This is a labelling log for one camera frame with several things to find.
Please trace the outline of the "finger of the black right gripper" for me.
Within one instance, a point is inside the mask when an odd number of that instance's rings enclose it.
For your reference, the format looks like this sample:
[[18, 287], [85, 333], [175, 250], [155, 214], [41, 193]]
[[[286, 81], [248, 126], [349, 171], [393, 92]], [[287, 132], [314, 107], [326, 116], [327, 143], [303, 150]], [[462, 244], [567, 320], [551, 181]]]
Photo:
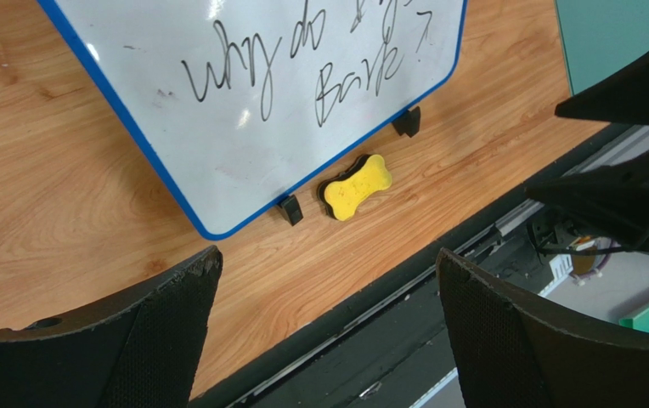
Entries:
[[570, 218], [578, 231], [649, 254], [649, 151], [613, 166], [555, 178], [526, 197]]
[[555, 115], [649, 126], [649, 51], [606, 79], [559, 103]]

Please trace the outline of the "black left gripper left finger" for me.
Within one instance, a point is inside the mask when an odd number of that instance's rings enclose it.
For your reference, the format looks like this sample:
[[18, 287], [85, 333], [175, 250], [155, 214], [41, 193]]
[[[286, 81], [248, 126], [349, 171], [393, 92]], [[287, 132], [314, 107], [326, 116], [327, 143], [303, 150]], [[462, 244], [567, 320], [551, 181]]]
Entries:
[[223, 255], [21, 329], [0, 329], [0, 407], [185, 407]]

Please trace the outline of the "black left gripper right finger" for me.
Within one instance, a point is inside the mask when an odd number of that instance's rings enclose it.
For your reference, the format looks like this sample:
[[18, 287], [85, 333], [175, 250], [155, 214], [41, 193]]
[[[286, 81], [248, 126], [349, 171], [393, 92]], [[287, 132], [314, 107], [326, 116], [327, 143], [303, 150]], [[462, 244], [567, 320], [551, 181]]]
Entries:
[[449, 249], [436, 262], [468, 407], [649, 407], [649, 333], [580, 314]]

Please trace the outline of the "yellow bone-shaped eraser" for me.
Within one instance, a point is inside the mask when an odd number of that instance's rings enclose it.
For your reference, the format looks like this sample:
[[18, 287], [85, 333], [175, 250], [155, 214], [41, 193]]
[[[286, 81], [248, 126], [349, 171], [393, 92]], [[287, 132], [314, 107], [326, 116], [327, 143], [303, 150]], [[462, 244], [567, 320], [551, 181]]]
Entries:
[[360, 156], [348, 170], [323, 181], [317, 192], [331, 218], [347, 221], [370, 196], [391, 186], [384, 157], [372, 154]]

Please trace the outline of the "blue framed whiteboard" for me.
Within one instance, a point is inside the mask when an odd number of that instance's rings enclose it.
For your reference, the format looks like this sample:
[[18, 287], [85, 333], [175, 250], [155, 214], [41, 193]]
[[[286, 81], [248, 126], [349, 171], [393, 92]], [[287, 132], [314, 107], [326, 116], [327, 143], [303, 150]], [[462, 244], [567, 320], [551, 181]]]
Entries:
[[467, 2], [41, 8], [189, 221], [215, 241], [446, 83]]

